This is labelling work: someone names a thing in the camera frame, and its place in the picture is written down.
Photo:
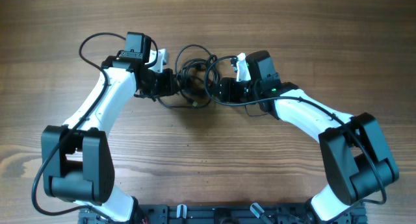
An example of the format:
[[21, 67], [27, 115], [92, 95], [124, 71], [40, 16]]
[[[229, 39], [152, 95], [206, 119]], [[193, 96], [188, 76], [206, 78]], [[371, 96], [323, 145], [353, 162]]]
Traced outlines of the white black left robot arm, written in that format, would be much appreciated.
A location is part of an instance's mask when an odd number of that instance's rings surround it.
[[105, 223], [147, 222], [137, 199], [115, 184], [108, 135], [132, 97], [156, 101], [179, 87], [173, 71], [163, 68], [165, 51], [151, 37], [128, 32], [124, 40], [124, 49], [97, 67], [99, 80], [78, 111], [42, 133], [42, 165], [31, 192], [41, 214], [84, 210]]

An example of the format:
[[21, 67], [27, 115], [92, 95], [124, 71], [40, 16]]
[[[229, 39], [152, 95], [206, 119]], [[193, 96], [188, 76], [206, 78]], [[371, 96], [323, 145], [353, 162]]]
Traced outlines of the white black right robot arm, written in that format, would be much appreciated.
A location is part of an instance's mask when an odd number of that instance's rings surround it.
[[205, 83], [209, 97], [226, 106], [258, 104], [266, 114], [298, 127], [320, 145], [327, 185], [305, 205], [300, 221], [333, 223], [351, 211], [371, 203], [380, 192], [387, 201], [386, 186], [399, 178], [398, 166], [376, 118], [334, 110], [312, 99], [291, 82], [282, 82], [268, 51], [229, 56], [234, 78]]

